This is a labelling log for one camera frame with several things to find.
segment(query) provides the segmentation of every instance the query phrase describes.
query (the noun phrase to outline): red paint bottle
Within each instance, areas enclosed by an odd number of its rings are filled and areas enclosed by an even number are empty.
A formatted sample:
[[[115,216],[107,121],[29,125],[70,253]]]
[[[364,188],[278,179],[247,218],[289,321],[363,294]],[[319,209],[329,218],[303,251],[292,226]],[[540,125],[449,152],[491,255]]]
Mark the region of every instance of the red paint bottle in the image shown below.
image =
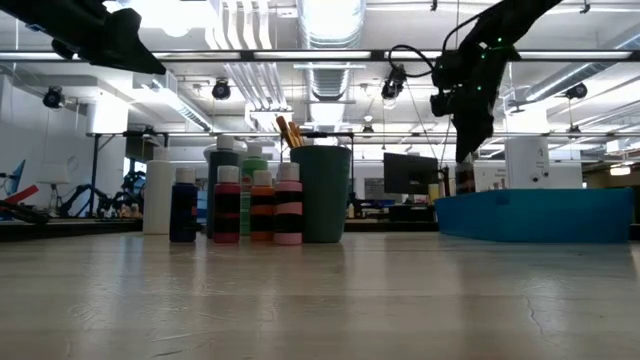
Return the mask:
[[[215,212],[213,242],[231,244],[240,241],[240,168],[219,166],[214,188]]]

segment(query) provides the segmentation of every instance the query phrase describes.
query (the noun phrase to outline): blue tray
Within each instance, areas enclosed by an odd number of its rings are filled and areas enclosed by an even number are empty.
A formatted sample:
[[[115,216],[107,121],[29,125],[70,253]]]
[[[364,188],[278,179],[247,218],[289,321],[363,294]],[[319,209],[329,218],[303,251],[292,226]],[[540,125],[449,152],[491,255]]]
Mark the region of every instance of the blue tray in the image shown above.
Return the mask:
[[[621,243],[632,189],[495,190],[436,201],[440,232],[482,240]]]

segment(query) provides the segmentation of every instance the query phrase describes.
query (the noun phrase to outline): white cylinder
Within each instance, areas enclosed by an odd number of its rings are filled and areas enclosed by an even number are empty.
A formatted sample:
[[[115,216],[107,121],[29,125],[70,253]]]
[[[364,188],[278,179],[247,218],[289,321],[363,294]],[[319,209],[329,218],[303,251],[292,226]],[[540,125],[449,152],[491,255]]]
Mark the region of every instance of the white cylinder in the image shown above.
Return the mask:
[[[271,186],[273,177],[271,171],[256,170],[253,172],[253,186]]]
[[[260,145],[248,145],[247,155],[249,157],[257,157],[262,159],[262,146]]]
[[[154,148],[153,160],[169,161],[169,149],[164,147]]]
[[[240,168],[237,166],[218,166],[218,184],[238,184],[240,182]]]
[[[163,157],[163,152],[159,151],[158,155]],[[152,160],[147,163],[142,227],[145,235],[169,234],[173,174],[173,166],[166,160]]]
[[[278,175],[279,181],[300,181],[300,164],[282,163]]]
[[[216,147],[218,150],[233,150],[235,140],[231,136],[218,135],[216,138]]]
[[[196,169],[178,168],[176,169],[176,182],[182,184],[196,183]]]

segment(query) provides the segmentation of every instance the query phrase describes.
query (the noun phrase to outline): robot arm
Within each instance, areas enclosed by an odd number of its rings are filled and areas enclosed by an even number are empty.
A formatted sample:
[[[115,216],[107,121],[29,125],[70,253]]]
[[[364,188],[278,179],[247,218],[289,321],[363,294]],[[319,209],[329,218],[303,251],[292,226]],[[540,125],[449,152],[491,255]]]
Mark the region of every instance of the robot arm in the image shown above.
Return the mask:
[[[457,130],[456,161],[464,161],[493,135],[493,107],[509,60],[519,55],[514,44],[561,0],[503,0],[454,29],[432,73],[437,95],[431,97],[435,116],[453,115]],[[457,50],[446,51],[447,40],[460,27],[478,19]]]

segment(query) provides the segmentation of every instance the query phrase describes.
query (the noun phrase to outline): dark green cylinder container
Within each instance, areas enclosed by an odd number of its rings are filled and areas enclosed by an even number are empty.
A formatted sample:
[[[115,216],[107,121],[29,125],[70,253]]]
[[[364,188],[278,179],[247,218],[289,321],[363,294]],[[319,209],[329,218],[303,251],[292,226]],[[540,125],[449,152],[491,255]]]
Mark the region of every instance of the dark green cylinder container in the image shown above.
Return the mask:
[[[347,208],[351,151],[338,146],[302,146],[291,150],[300,164],[305,243],[337,243]]]

